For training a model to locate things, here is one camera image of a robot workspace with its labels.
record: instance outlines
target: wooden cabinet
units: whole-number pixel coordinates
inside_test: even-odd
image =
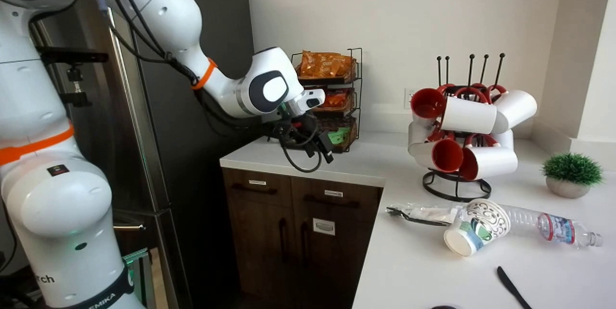
[[[224,169],[242,291],[286,308],[349,309],[381,189]]]

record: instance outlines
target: black peg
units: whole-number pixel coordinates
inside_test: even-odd
[[[500,53],[499,57],[500,57],[499,70],[497,70],[497,78],[494,81],[494,85],[498,85],[499,84],[500,68],[502,66],[502,59],[504,58],[504,53],[503,52]]]
[[[471,58],[471,65],[468,68],[468,86],[471,86],[471,77],[473,76],[473,59],[475,58],[475,54],[471,54],[469,56]]]
[[[446,83],[445,84],[449,84],[449,56],[445,56],[445,79],[446,79]]]
[[[480,84],[484,83],[484,73],[486,72],[486,63],[488,62],[488,57],[490,57],[490,55],[484,55],[484,68],[482,68],[481,70],[481,80],[479,81]]]
[[[442,85],[442,83],[440,82],[440,56],[436,57],[436,61],[438,61],[438,86],[440,87]]]

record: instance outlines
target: potted plant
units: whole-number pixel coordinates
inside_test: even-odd
[[[591,186],[603,181],[601,167],[582,154],[557,154],[543,163],[543,175],[550,191],[567,198],[579,198]]]

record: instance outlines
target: water bottle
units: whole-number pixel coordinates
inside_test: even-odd
[[[578,221],[557,217],[517,206],[500,205],[511,220],[511,234],[516,236],[540,236],[553,243],[565,243],[580,247],[600,247],[603,237],[590,232]]]

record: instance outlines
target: electrical outlet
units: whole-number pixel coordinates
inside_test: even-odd
[[[411,109],[411,98],[417,92],[413,88],[406,88],[404,90],[404,109]]]

